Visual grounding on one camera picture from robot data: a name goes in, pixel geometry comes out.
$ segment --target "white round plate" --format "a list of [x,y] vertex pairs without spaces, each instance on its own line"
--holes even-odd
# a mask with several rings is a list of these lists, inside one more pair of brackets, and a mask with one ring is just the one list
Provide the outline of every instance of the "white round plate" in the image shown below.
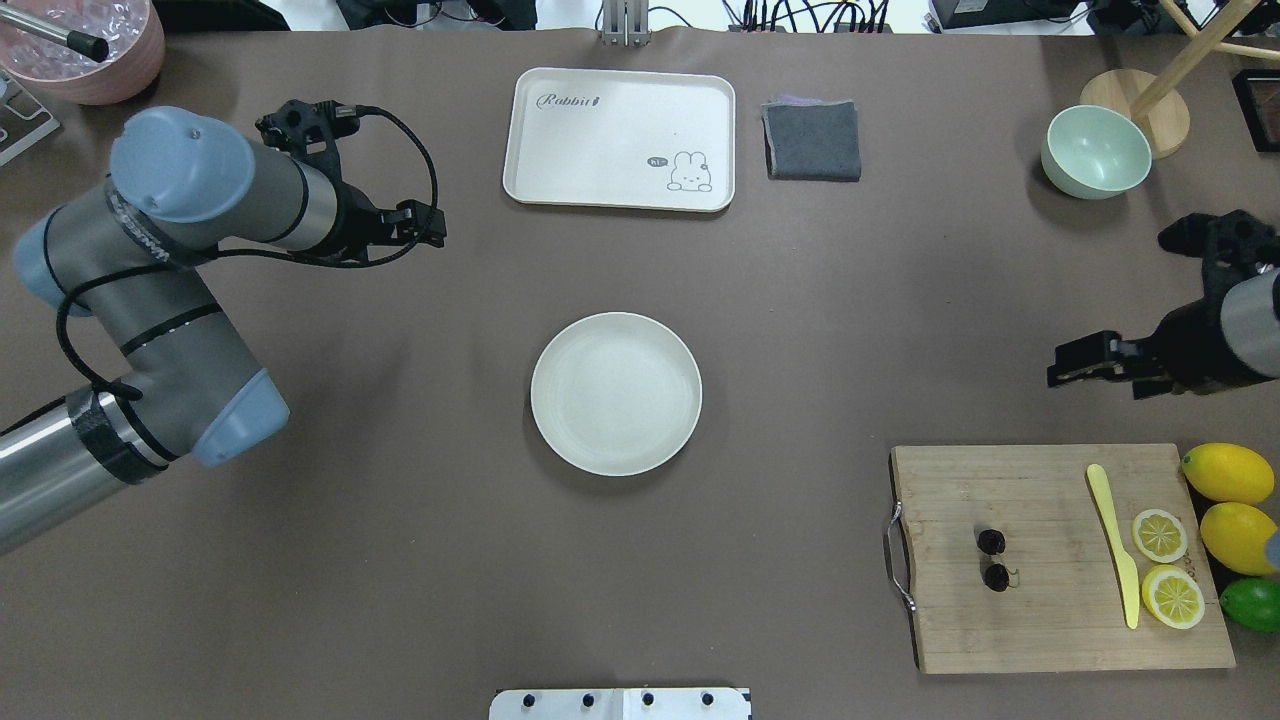
[[543,350],[530,387],[534,421],[571,465],[622,477],[671,460],[703,409],[689,347],[631,313],[582,318]]

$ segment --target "plate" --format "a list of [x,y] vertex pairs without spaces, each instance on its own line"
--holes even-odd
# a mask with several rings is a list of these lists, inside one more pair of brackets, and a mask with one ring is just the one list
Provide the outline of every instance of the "plate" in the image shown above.
[[703,379],[689,347],[662,323],[602,313],[547,345],[529,395],[557,455],[596,475],[623,477],[685,446],[703,409]]
[[733,199],[733,108],[716,76],[534,68],[502,186],[530,204],[714,213]]

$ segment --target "gray napkin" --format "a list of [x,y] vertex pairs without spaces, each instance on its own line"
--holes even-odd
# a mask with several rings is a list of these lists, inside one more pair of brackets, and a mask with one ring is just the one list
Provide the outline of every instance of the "gray napkin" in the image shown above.
[[787,97],[781,102],[765,102],[763,109],[769,177],[824,181],[863,177],[858,108],[852,100],[823,102]]

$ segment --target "black frame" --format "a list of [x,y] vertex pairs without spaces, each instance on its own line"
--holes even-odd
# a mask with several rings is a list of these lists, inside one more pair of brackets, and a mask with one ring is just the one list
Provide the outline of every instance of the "black frame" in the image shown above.
[[[1240,101],[1240,113],[1244,114],[1244,122],[1249,126],[1253,147],[1258,152],[1280,152],[1280,127],[1276,128],[1275,133],[1267,132],[1266,123],[1254,102],[1252,86],[1254,82],[1280,83],[1280,70],[1240,70],[1231,79],[1231,86],[1235,88],[1235,99]],[[1271,140],[1271,135],[1275,135],[1276,138]]]

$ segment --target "cutting board handle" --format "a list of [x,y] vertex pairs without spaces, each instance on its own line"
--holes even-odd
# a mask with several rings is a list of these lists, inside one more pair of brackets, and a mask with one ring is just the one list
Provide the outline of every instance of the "cutting board handle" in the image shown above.
[[[915,598],[908,592],[908,587],[911,584],[911,568],[909,564],[904,562],[904,573],[906,578],[902,580],[897,579],[897,570],[893,568],[893,525],[899,528],[899,537],[902,539],[904,548],[906,547],[905,530],[902,529],[902,501],[893,502],[893,512],[888,518],[888,523],[884,524],[884,566],[888,569],[888,579],[893,580],[897,587],[897,592],[902,593],[902,605],[906,606],[909,612],[915,612]],[[902,551],[902,557],[906,557],[906,551]]]

